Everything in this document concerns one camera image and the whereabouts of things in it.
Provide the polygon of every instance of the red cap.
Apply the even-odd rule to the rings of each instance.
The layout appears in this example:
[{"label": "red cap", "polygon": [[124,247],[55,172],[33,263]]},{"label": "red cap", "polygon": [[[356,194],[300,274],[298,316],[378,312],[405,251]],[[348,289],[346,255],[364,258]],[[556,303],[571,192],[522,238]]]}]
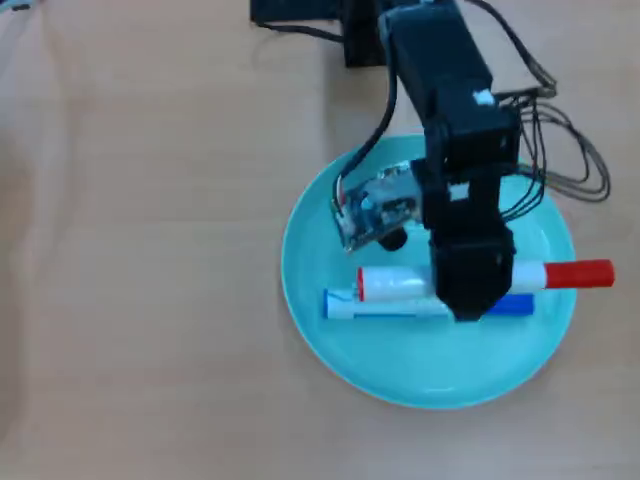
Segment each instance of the red cap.
[{"label": "red cap", "polygon": [[567,263],[545,263],[546,288],[611,287],[616,274],[611,260],[582,260]]}]

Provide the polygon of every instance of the white marker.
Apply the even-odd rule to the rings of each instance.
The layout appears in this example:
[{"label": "white marker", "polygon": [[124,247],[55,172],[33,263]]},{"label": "white marker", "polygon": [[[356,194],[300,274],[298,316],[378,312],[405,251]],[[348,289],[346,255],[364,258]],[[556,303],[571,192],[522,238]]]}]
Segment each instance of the white marker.
[{"label": "white marker", "polygon": [[[611,287],[615,272],[610,260],[543,263],[516,260],[509,293],[534,293],[555,288]],[[431,267],[361,267],[357,274],[362,302],[394,302],[435,295]]]}]

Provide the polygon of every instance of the wire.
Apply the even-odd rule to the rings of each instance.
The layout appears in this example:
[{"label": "wire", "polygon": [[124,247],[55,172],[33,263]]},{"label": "wire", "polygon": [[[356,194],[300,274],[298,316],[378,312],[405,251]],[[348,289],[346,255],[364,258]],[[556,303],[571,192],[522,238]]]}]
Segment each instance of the wire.
[{"label": "wire", "polygon": [[[490,3],[485,2],[484,0],[466,0],[467,3],[475,5],[476,7],[481,8],[489,15],[491,15],[502,27],[505,31],[514,47],[516,48],[520,58],[527,66],[531,74],[540,82],[541,88],[537,88],[535,90],[538,91],[538,95],[545,98],[555,97],[557,90],[557,80],[538,62],[535,57],[529,52],[529,49],[524,45],[520,37],[516,34],[516,32],[511,28],[511,25],[505,20],[502,14]],[[496,98],[500,100],[501,95],[511,95],[513,93],[524,93],[534,89],[527,89],[520,92],[503,92],[503,94],[497,93]]]},{"label": "wire", "polygon": [[260,28],[266,28],[267,30],[272,30],[278,33],[300,33],[303,35],[309,35],[310,37],[321,38],[322,40],[329,40],[330,42],[344,42],[342,35],[327,32],[320,28],[309,27],[307,25],[272,25],[264,22],[255,22],[255,24]]},{"label": "wire", "polygon": [[380,39],[382,41],[385,57],[387,61],[387,72],[389,76],[389,93],[387,97],[387,106],[380,123],[375,128],[371,136],[358,149],[358,151],[347,161],[342,170],[336,177],[333,184],[333,206],[334,209],[342,216],[342,205],[340,196],[342,195],[342,179],[349,175],[366,156],[371,152],[373,147],[378,143],[384,132],[389,128],[393,112],[396,109],[396,101],[398,99],[398,76],[396,74],[396,59],[393,48],[391,47],[391,33],[387,27],[388,13],[382,14],[378,22],[380,30]]},{"label": "wire", "polygon": [[[520,122],[521,137],[529,154],[531,164],[519,164],[516,167],[513,165],[493,165],[485,168],[474,168],[466,172],[465,176],[495,174],[496,169],[499,169],[502,175],[518,174],[530,179],[525,194],[514,205],[501,212],[505,222],[520,218],[535,209],[544,199],[547,187],[562,195],[583,202],[596,203],[606,200],[611,193],[611,177],[604,158],[593,143],[573,126],[568,115],[559,108],[540,101],[541,98],[550,99],[557,95],[556,79],[535,59],[495,7],[484,0],[465,1],[481,8],[498,22],[513,43],[529,72],[539,83],[535,87],[496,92],[494,94],[500,106],[516,110]],[[341,202],[343,200],[341,197],[343,196],[342,181],[344,177],[360,165],[378,143],[389,127],[396,107],[398,79],[395,54],[391,46],[391,33],[387,25],[389,12],[387,11],[380,15],[378,25],[389,75],[387,105],[379,125],[358,151],[347,161],[334,181],[332,202],[340,216],[342,216]],[[344,38],[341,35],[305,25],[272,25],[264,22],[256,22],[256,25],[280,33],[300,33],[336,43],[344,43]],[[554,126],[566,131],[576,142],[583,160],[584,173],[581,176],[570,177],[548,170],[543,125]],[[594,174],[597,175],[599,180],[597,180],[595,186],[588,186]]]}]

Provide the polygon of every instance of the light wood surface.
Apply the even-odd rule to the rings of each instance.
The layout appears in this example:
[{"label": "light wood surface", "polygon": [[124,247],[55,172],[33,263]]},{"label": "light wood surface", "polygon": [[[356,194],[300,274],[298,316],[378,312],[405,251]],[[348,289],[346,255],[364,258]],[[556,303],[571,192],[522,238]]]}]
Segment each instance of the light wood surface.
[{"label": "light wood surface", "polygon": [[[361,142],[382,70],[252,28],[248,0],[47,0],[0,18],[0,476],[637,479],[640,3],[494,0],[607,157],[613,197],[560,200],[580,295],[550,364],[459,412],[384,404],[292,326],[280,241],[305,185]],[[497,86],[530,81],[464,8]],[[406,98],[393,130],[417,130]],[[579,162],[551,141],[554,165]]]}]

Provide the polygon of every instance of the light blue plate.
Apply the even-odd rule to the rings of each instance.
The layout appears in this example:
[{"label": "light blue plate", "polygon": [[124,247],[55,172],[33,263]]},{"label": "light blue plate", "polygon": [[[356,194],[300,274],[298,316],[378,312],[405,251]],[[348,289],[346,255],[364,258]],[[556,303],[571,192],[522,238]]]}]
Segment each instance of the light blue plate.
[{"label": "light blue plate", "polygon": [[[384,400],[420,408],[461,408],[492,400],[531,378],[560,344],[575,307],[575,290],[536,295],[536,313],[526,318],[487,317],[454,323],[322,318],[325,288],[349,288],[360,265],[428,262],[428,232],[409,226],[409,241],[395,253],[378,244],[347,255],[333,222],[331,184],[347,158],[329,165],[295,206],[282,246],[282,285],[300,333],[318,357],[355,387]],[[349,177],[346,187],[382,168],[424,156],[424,137],[383,139]],[[528,181],[503,182],[506,209]],[[544,261],[574,260],[571,235],[551,199],[510,223],[517,256]]]}]

